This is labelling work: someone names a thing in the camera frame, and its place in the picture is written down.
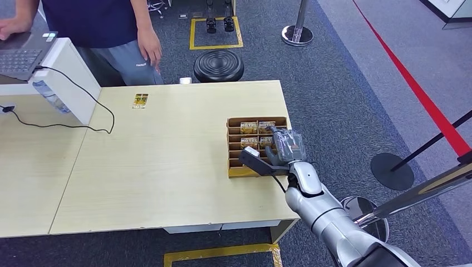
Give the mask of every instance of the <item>cardboard box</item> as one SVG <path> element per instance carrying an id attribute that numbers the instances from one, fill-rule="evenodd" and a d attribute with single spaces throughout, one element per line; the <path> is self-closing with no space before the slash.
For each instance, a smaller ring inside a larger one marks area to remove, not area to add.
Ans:
<path id="1" fill-rule="evenodd" d="M 241 138 L 257 137 L 260 140 L 261 137 L 272 136 L 272 133 L 254 133 L 242 135 L 241 133 L 241 122 L 256 122 L 259 125 L 259 121 L 275 121 L 277 128 L 287 128 L 286 117 L 244 117 L 244 118 L 229 118 L 227 122 L 227 140 L 228 140 L 228 177 L 253 177 L 259 176 L 256 172 L 250 168 L 243 166 L 239 162 L 239 154 L 241 154 Z M 269 162 L 266 152 L 263 149 L 258 150 L 261 159 Z"/>

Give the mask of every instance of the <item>black stool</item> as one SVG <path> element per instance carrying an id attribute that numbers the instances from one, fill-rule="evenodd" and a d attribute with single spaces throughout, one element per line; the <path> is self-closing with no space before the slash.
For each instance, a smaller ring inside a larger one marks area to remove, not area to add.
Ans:
<path id="1" fill-rule="evenodd" d="M 200 82 L 235 82 L 243 77 L 244 63 L 229 50 L 210 50 L 195 60 L 193 71 Z"/>

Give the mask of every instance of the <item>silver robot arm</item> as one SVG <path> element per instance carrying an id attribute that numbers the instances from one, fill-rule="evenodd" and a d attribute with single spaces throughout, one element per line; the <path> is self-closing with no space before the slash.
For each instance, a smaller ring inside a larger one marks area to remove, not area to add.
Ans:
<path id="1" fill-rule="evenodd" d="M 302 137 L 293 130 L 270 127 L 277 149 L 265 147 L 271 164 L 259 157 L 259 152 L 246 147 L 239 161 L 260 175 L 287 175 L 289 187 L 285 200 L 322 240 L 342 267 L 417 267 L 401 249 L 389 245 L 365 232 L 352 221 L 341 203 L 320 182 L 313 165 L 304 162 Z"/>
<path id="2" fill-rule="evenodd" d="M 401 249 L 355 224 L 320 182 L 311 164 L 296 161 L 289 164 L 289 169 L 292 181 L 285 194 L 288 206 L 326 244 L 339 266 L 419 266 Z"/>

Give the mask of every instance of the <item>person's hand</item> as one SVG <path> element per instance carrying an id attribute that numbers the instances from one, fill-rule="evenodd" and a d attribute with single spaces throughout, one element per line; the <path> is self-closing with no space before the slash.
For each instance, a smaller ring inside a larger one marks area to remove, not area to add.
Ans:
<path id="1" fill-rule="evenodd" d="M 0 40 L 6 40 L 12 33 L 27 32 L 32 22 L 18 17 L 0 19 Z"/>
<path id="2" fill-rule="evenodd" d="M 137 31 L 137 43 L 139 50 L 144 60 L 151 61 L 151 65 L 159 70 L 159 62 L 161 61 L 162 48 L 161 42 L 152 27 L 138 29 Z"/>

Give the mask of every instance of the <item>yellow snack pack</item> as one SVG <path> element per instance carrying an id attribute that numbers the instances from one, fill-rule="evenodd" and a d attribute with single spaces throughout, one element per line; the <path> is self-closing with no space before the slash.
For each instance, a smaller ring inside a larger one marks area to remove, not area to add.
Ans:
<path id="1" fill-rule="evenodd" d="M 276 125 L 275 121 L 259 121 L 259 133 L 271 134 L 272 132 L 269 130 L 266 130 L 266 128 L 269 126 L 275 126 L 275 125 Z"/>
<path id="2" fill-rule="evenodd" d="M 259 140 L 260 149 L 266 149 L 266 146 L 272 147 L 272 136 L 261 137 Z"/>
<path id="3" fill-rule="evenodd" d="M 241 138 L 241 149 L 245 149 L 247 146 L 252 147 L 253 149 L 259 148 L 259 140 L 257 137 L 244 137 Z"/>
<path id="4" fill-rule="evenodd" d="M 241 134 L 257 134 L 257 122 L 241 122 Z"/>

